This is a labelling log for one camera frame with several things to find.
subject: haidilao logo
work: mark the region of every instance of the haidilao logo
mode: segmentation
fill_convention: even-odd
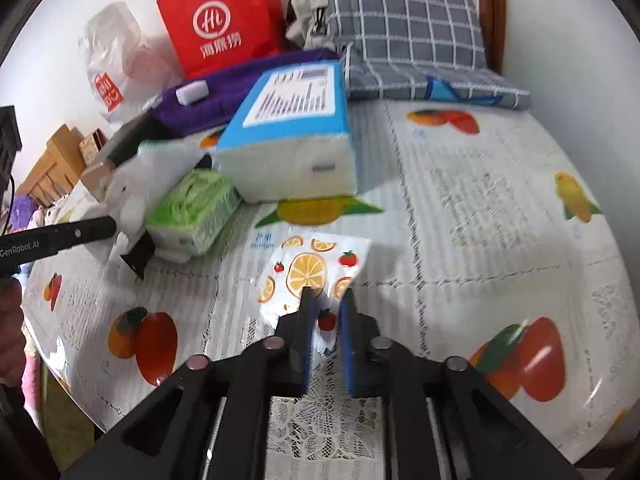
[[[202,4],[193,15],[193,30],[205,40],[215,40],[222,36],[230,23],[231,11],[219,0]]]

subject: product label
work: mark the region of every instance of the product label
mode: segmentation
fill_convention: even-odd
[[[217,56],[228,50],[233,50],[242,45],[242,36],[239,32],[230,32],[226,36],[209,41],[200,46],[200,53],[204,59]]]
[[[26,244],[14,245],[8,249],[0,249],[0,258],[5,258],[7,256],[13,256],[14,254],[23,253],[25,251],[31,251],[32,249],[39,249],[40,242],[35,240],[33,242],[28,242]]]
[[[95,87],[102,97],[107,111],[111,112],[116,109],[118,105],[124,101],[124,97],[120,93],[120,89],[113,84],[113,81],[107,73],[97,75],[94,79]]]
[[[193,30],[205,40],[222,36],[231,24],[231,10],[225,2],[211,0],[198,7],[193,15]]]
[[[242,126],[334,114],[334,67],[312,65],[272,74]]]

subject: red paper bag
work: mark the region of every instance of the red paper bag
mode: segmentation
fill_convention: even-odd
[[[282,52],[280,0],[158,0],[187,78]]]

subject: plastic bag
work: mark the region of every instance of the plastic bag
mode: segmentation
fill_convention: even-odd
[[[114,132],[149,109],[162,90],[182,80],[145,44],[123,2],[106,6],[89,20],[81,47],[89,85]]]

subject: wooden furniture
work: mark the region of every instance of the wooden furniture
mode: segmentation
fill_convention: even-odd
[[[70,130],[66,124],[60,126],[47,141],[47,149],[18,187],[16,195],[27,194],[48,207],[71,192],[86,168],[78,147],[81,140],[78,130]]]
[[[479,1],[486,62],[489,68],[498,74],[502,74],[506,15],[506,0]]]

